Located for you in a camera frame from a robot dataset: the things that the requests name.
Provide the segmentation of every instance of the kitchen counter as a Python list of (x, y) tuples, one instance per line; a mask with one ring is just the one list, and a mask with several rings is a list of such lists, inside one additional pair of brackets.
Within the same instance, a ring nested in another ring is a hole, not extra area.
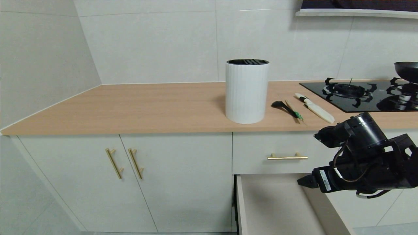
[[(225, 83), (101, 85), (4, 128), (3, 135), (87, 135), (128, 133), (197, 133), (320, 130), (330, 124), (304, 107), (295, 93), (308, 96), (336, 122), (344, 113), (299, 85), (300, 81), (269, 82), (265, 118), (237, 124), (225, 116)], [(286, 111), (270, 107), (288, 99), (304, 117), (299, 123)], [(418, 128), (416, 112), (375, 112), (382, 129)]]

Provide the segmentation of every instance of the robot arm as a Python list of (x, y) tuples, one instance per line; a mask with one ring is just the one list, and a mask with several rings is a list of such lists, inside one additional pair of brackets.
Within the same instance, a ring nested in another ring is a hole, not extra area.
[(315, 138), (328, 148), (340, 149), (329, 166), (314, 168), (299, 179), (301, 186), (319, 187), (323, 193), (356, 190), (362, 198), (418, 186), (418, 149), (413, 141), (407, 134), (387, 139), (367, 112), (325, 127)]

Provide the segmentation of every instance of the black glass cooktop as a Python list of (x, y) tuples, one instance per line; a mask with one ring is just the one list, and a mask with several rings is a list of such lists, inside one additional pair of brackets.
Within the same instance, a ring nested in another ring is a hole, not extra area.
[(371, 82), (302, 82), (344, 112), (418, 111), (418, 84), (399, 78)]

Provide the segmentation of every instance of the knife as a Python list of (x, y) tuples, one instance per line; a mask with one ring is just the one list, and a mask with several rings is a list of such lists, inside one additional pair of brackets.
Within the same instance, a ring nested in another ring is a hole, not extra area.
[(335, 121), (334, 117), (329, 114), (327, 111), (323, 110), (323, 108), (317, 106), (316, 104), (314, 104), (310, 99), (308, 99), (306, 96), (299, 94), (299, 93), (295, 93), (296, 97), (305, 103), (305, 106), (312, 111), (313, 113), (315, 113), (316, 115), (318, 115), (320, 118), (324, 119), (325, 121), (329, 122), (329, 123), (333, 123)]

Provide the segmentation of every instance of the open drawer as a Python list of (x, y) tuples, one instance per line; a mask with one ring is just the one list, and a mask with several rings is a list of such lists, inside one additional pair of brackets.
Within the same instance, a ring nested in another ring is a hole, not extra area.
[(355, 235), (326, 194), (297, 184), (303, 174), (237, 175), (240, 235)]

